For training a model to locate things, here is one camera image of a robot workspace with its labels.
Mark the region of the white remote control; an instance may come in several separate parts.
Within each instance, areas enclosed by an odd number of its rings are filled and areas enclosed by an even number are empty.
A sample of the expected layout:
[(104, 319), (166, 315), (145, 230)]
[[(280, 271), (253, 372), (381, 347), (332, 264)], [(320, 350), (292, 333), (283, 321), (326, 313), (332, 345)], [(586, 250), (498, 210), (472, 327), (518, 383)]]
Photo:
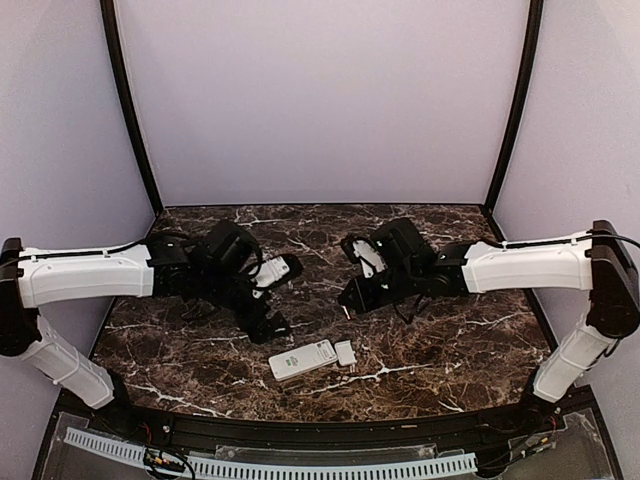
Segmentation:
[(336, 363), (337, 353), (329, 340), (310, 343), (268, 359), (276, 381), (286, 381)]

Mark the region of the white battery cover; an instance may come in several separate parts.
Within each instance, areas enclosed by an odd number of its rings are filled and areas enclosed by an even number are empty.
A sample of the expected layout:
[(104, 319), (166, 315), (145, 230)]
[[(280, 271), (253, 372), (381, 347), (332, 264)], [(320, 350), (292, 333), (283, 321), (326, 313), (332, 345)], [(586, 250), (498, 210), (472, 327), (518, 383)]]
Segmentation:
[(357, 364), (355, 351), (350, 340), (343, 340), (334, 344), (338, 364), (341, 367), (354, 367)]

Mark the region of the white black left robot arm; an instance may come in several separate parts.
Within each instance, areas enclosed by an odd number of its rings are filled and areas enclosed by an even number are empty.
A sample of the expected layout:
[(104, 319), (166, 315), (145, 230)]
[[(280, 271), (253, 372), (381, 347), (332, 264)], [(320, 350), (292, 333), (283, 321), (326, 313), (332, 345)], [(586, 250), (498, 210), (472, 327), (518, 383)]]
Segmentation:
[(122, 246), (88, 250), (26, 248), (19, 238), (1, 249), (1, 354), (38, 369), (71, 391), (120, 436), (141, 427), (118, 376), (60, 336), (40, 307), (99, 297), (179, 297), (230, 312), (255, 344), (286, 336), (290, 326), (269, 305), (271, 290), (298, 277), (293, 254), (264, 256), (241, 226), (218, 222), (206, 235), (160, 232)]

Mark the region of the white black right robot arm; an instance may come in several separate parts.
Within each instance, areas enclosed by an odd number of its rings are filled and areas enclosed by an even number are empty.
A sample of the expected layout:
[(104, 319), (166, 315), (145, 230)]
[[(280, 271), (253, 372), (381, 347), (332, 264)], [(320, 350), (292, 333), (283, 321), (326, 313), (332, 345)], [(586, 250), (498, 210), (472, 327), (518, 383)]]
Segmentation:
[(370, 236), (347, 235), (340, 246), (361, 268), (338, 296), (345, 310), (365, 314), (416, 301), (403, 321), (412, 323), (427, 300), (503, 290), (570, 289), (589, 294), (588, 310), (533, 374), (528, 396), (510, 413), (521, 434), (534, 432), (558, 402), (600, 358), (639, 328), (639, 272), (607, 220), (567, 236), (519, 242), (478, 240), (434, 249), (414, 223), (399, 218)]

